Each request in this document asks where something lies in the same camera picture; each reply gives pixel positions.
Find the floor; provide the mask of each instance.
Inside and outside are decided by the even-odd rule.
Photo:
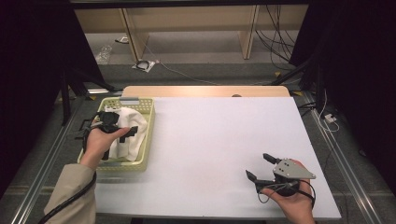
[[[267,36],[273,36],[274,32],[265,32]],[[292,45],[292,39],[295,39],[298,31],[290,31],[291,38],[285,40]],[[87,35],[87,39],[92,48],[92,53],[97,56],[102,47],[109,45],[111,47],[108,64],[134,64],[133,57],[129,46],[114,42],[115,39],[122,37],[124,34],[106,34],[106,35]],[[279,45],[274,45],[274,49],[283,52]],[[164,64],[249,64],[249,63],[269,63],[283,69],[292,68],[279,57],[271,54],[270,51],[262,44],[260,39],[255,35],[253,49],[249,60],[242,58],[239,47],[238,37],[235,32],[187,32],[187,33],[153,33],[150,34],[148,47],[143,56],[144,60],[161,61]],[[287,70],[278,69],[276,71],[284,74]],[[298,78],[290,82],[297,84]],[[310,92],[303,96],[293,96],[296,105],[303,105],[314,101]],[[97,101],[80,102],[78,99],[73,103],[73,107],[82,106],[84,110],[94,110],[97,108]],[[329,105],[329,110],[336,111]],[[334,199],[340,208],[342,214],[341,220],[320,221],[320,223],[393,223],[396,220],[396,200],[393,194],[387,189],[380,175],[373,165],[361,155],[359,147],[354,141],[353,136],[348,132],[347,121],[342,114],[337,115],[339,118],[338,132],[325,132],[318,125],[318,119],[315,111],[309,108],[301,109],[302,119],[307,129],[309,138],[316,150],[318,160],[322,165],[325,174],[328,175],[329,186],[332,190]],[[54,104],[53,115],[46,124],[40,139],[37,141],[36,148],[28,156],[23,166],[11,183],[5,196],[0,201],[0,223],[35,223],[35,217],[40,217],[42,208],[51,194],[56,178],[44,178],[41,180],[43,186],[36,186],[39,182],[36,174],[39,173],[57,173],[62,169],[62,165],[49,164],[50,171],[40,170],[41,164],[37,161],[43,161],[50,154],[52,149],[67,147],[73,137],[68,134],[68,129],[73,130],[77,124],[71,124],[71,127],[63,127],[61,130],[59,124],[62,119],[61,101]],[[75,116],[81,119],[81,115],[76,113]],[[62,133],[66,139],[60,140],[59,135]],[[57,155],[57,161],[74,162],[69,159],[69,152],[61,151]],[[37,188],[37,194],[26,198],[33,189]],[[150,223],[158,223],[158,220],[151,220]],[[97,223],[130,223],[128,217],[109,217],[98,215]],[[286,220],[270,220],[267,223],[289,223]]]

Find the clothing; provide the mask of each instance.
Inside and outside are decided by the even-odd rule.
[[[81,164],[69,164],[64,167],[55,190],[44,209],[49,213],[53,208],[63,203],[87,186],[93,177],[94,170]],[[95,223],[96,203],[92,186],[87,193],[68,205],[52,217],[47,223]]]

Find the yellow tray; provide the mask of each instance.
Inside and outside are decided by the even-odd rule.
[[[99,172],[115,172],[115,171],[145,171],[148,165],[149,146],[151,142],[152,128],[155,120],[154,101],[151,98],[136,98],[136,97],[109,97],[103,99],[98,111],[104,111],[105,107],[118,109],[121,107],[132,108],[146,119],[148,123],[148,131],[143,139],[142,145],[139,149],[139,154],[135,161],[128,161],[124,158],[108,159],[101,161],[98,168]],[[78,162],[83,156],[83,151],[79,153]]]

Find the white table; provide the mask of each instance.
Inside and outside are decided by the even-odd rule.
[[[148,169],[120,183],[98,183],[97,212],[129,217],[273,219],[249,170],[273,179],[268,153],[293,158],[317,175],[316,220],[340,214],[291,97],[155,97]]]

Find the white surface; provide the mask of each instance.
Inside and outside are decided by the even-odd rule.
[[[98,213],[145,217],[271,219],[249,170],[274,179],[268,153],[293,158],[317,175],[314,217],[340,218],[291,97],[155,98],[148,169],[123,183],[96,186]]]

